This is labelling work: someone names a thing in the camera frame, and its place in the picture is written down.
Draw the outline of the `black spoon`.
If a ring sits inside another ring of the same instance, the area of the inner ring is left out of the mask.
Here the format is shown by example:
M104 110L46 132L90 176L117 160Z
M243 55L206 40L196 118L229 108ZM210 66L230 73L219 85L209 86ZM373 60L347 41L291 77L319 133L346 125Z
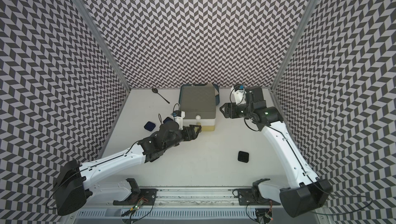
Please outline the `black spoon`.
M152 92L153 92L154 94L159 95L166 103L170 104L170 101L168 101L166 98L164 98L164 97L159 93L159 91L158 91L157 88L152 88Z

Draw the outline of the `black brooch box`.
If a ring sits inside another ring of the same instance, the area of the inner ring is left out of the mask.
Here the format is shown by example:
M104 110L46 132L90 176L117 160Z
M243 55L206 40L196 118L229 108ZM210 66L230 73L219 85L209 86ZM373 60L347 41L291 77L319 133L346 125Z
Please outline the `black brooch box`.
M237 160L239 162L242 162L242 163L248 163L249 162L249 156L250 155L249 155L248 152L239 151Z

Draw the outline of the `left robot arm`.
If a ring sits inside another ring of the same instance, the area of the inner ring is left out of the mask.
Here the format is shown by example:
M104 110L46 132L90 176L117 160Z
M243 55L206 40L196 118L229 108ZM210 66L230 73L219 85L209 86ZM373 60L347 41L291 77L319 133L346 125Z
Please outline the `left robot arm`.
M74 213L93 195L90 188L96 183L129 167L154 162L181 142L197 139L201 131L200 125L181 127L175 121L168 121L160 125L158 131L114 155L85 163L67 162L53 182L53 209L59 216Z

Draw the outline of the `aluminium corner post right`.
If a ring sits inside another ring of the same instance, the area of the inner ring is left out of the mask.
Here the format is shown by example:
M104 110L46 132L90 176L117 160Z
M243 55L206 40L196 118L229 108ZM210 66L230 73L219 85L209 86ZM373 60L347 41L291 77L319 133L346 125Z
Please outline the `aluminium corner post right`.
M303 12L302 18L297 26L296 32L292 38L289 48L286 51L286 54L282 60L282 63L279 67L279 70L278 70L278 72L275 76L275 79L273 81L273 84L271 86L272 92L276 89L276 87L280 83L280 81L281 81L290 61L291 61L292 56L295 53L295 50L296 50L297 45L304 33L304 30L305 30L306 26L308 25L308 22L312 16L312 13L315 10L315 7L316 7L318 1L319 0L309 0L308 1L307 7Z

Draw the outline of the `navy brooch box two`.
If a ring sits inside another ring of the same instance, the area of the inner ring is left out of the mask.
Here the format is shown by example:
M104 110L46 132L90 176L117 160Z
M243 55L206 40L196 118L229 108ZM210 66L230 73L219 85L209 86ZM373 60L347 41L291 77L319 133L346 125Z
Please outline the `navy brooch box two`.
M167 122L175 122L175 119L174 119L174 118L167 117L167 118L164 120L163 124L166 124Z

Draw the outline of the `aluminium corner post left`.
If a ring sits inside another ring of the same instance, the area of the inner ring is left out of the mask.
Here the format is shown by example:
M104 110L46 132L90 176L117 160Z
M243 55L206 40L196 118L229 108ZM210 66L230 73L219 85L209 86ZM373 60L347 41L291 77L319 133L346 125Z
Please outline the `aluminium corner post left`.
M72 2L76 6L76 8L79 11L84 22L87 24L89 30L91 31L93 37L97 41L100 49L104 53L107 61L109 62L112 69L114 70L115 74L118 76L121 83L126 88L127 92L129 93L131 90L130 85L129 85L126 77L124 76L123 72L121 71L117 61L115 60L112 53L110 52L109 47L107 46L105 40L103 39L99 29L97 28L93 18L91 17L90 13L88 12L85 4L82 2L82 0L72 0Z

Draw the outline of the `navy brooch box one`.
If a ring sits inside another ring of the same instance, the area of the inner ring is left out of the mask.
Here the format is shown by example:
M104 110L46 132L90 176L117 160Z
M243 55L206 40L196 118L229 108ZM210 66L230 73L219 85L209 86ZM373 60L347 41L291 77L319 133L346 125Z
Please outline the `navy brooch box one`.
M156 124L153 122L147 122L144 127L145 130L147 131L153 131L156 128Z

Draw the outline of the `blue tray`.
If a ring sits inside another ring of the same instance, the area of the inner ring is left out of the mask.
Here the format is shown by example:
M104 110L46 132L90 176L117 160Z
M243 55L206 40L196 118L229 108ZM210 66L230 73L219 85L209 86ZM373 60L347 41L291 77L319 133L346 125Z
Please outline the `blue tray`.
M216 101L216 105L218 106L220 104L220 90L217 84L214 84L213 86L215 89L215 101Z

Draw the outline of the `aluminium corner post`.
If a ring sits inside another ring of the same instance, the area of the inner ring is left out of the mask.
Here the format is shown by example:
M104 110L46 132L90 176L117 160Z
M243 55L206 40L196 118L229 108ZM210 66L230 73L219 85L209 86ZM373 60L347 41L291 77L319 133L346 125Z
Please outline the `aluminium corner post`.
M275 76L275 79L273 81L273 84L271 86L272 92L276 89L276 87L280 83L280 81L281 81L290 61L291 61L292 56L295 53L295 50L296 50L297 45L304 33L304 30L305 30L306 26L308 25L308 22L312 16L312 13L315 10L315 7L316 7L318 1L319 0L309 0L308 1L307 7L303 12L302 18L297 26L296 32L292 38L289 48L286 51L286 54L282 60L282 63L279 67L279 70L278 70L278 72Z
M72 0L72 2L76 6L76 8L79 11L84 22L87 24L89 30L91 31L93 37L97 41L100 49L104 53L107 61L109 62L112 69L114 70L115 74L118 76L121 83L126 88L127 92L129 93L131 90L130 85L129 85L126 77L124 76L123 72L121 71L117 61L115 60L112 53L110 52L109 47L107 46L105 40L103 39L99 29L97 28L93 18L91 17L90 13L88 12L85 4L82 2L82 0Z

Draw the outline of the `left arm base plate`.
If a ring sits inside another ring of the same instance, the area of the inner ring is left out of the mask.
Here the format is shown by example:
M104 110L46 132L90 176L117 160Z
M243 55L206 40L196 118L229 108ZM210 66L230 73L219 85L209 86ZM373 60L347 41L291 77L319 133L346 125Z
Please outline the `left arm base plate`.
M143 205L154 205L157 198L158 189L142 189L140 193L131 192L125 200L114 200L112 205L115 206L133 206L138 201L143 200Z

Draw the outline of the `three-tier drawer cabinet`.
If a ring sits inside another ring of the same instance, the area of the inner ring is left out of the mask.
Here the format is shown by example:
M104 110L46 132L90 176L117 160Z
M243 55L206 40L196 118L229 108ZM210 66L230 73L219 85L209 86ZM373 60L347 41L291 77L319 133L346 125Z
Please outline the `three-tier drawer cabinet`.
M180 89L180 109L185 113L183 126L199 125L202 131L216 127L216 89L212 84L183 86Z

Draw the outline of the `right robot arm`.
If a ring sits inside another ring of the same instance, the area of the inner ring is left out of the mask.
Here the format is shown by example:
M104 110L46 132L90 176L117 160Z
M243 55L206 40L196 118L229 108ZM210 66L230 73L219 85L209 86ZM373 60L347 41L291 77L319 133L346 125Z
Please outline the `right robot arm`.
M234 101L220 111L225 118L250 120L268 141L285 171L286 178L260 179L253 183L257 197L280 203L290 217L297 217L324 206L333 187L320 179L293 142L284 119L276 107L268 107L260 87L237 84L231 88Z

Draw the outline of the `front aluminium rail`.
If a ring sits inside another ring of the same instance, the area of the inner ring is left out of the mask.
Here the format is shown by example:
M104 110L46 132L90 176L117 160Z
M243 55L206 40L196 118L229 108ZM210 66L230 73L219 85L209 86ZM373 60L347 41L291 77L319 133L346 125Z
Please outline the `front aluminium rail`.
M62 218L63 224L138 224L151 220L161 223L248 223L332 224L329 212L318 209L299 217L290 217L283 206L240 206L232 191L235 188L153 188L158 189L154 205L115 206L110 197L120 197L124 188L96 189L96 195L80 210Z

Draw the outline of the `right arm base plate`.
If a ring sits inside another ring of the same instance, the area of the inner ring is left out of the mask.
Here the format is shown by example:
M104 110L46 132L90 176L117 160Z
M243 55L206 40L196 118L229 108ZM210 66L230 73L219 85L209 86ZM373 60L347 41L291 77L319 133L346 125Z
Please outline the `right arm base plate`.
M281 206L280 203L265 199L261 195L254 195L252 193L252 189L235 189L232 191L232 194L235 198L237 198L238 203L240 206L247 206L247 205L266 205L266 206Z

